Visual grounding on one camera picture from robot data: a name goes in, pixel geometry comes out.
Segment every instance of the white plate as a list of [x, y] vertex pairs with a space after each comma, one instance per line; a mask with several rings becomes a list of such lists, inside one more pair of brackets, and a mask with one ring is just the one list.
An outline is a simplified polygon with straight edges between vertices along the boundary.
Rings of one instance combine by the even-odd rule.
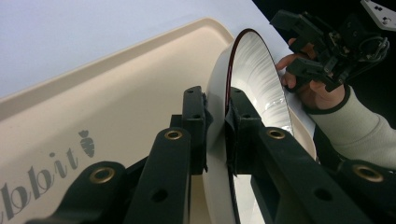
[[[245, 92], [267, 127], [282, 128], [293, 134], [290, 111], [273, 59], [260, 35], [242, 31], [224, 50], [213, 69], [207, 88], [208, 110], [214, 117], [207, 135], [207, 165], [204, 175], [207, 205], [213, 223], [235, 223], [230, 191], [224, 136], [224, 117], [231, 87]], [[315, 147], [304, 125], [298, 122], [303, 147], [316, 157]], [[236, 200], [241, 223], [260, 223], [262, 216], [255, 202], [249, 176], [234, 178]]]

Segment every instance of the white sleeve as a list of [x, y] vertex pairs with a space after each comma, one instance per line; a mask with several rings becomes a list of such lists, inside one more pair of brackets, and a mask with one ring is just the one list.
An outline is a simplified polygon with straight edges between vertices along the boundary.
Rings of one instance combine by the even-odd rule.
[[310, 117], [344, 157], [396, 170], [396, 131], [386, 119], [362, 105], [352, 88], [344, 106]]

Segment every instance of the cream tray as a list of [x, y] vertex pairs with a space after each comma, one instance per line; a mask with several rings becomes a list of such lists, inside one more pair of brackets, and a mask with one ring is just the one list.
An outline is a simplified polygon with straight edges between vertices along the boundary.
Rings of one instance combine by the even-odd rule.
[[[0, 223], [50, 215], [93, 163], [128, 167], [146, 157], [171, 115], [181, 114], [183, 91], [205, 91], [232, 42], [221, 24], [202, 19], [1, 99]], [[296, 137], [312, 150], [291, 114]], [[210, 223], [200, 176], [191, 201], [191, 223]]]

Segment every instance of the human hand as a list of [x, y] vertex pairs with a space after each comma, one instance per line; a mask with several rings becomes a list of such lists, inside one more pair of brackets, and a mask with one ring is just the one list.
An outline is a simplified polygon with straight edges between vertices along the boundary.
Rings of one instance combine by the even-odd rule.
[[[295, 38], [289, 40], [289, 45], [295, 41]], [[307, 44], [302, 52], [305, 54], [294, 53], [282, 58], [276, 64], [276, 70], [282, 70], [291, 64], [298, 57], [305, 57], [308, 59], [314, 59], [316, 57], [314, 52], [314, 46], [311, 44]], [[285, 75], [281, 78], [281, 83], [284, 86], [288, 86], [289, 88], [294, 88], [296, 86], [296, 76], [286, 72]], [[308, 108], [311, 109], [331, 109], [337, 105], [339, 105], [345, 96], [344, 85], [339, 86], [335, 90], [331, 92], [327, 92], [325, 89], [325, 84], [320, 81], [310, 81], [308, 84], [302, 86], [299, 90], [297, 90], [297, 94], [303, 104], [305, 104]]]

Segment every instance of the carrot logo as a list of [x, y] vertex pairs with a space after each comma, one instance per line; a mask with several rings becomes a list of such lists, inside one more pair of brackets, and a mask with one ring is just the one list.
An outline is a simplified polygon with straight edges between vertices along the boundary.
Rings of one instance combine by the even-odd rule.
[[81, 144], [82, 149], [84, 149], [85, 154], [87, 154], [89, 157], [92, 158], [95, 152], [95, 145], [93, 143], [93, 140], [90, 137], [88, 137], [89, 132], [81, 131], [78, 134], [79, 136], [82, 137], [81, 141], [79, 142]]

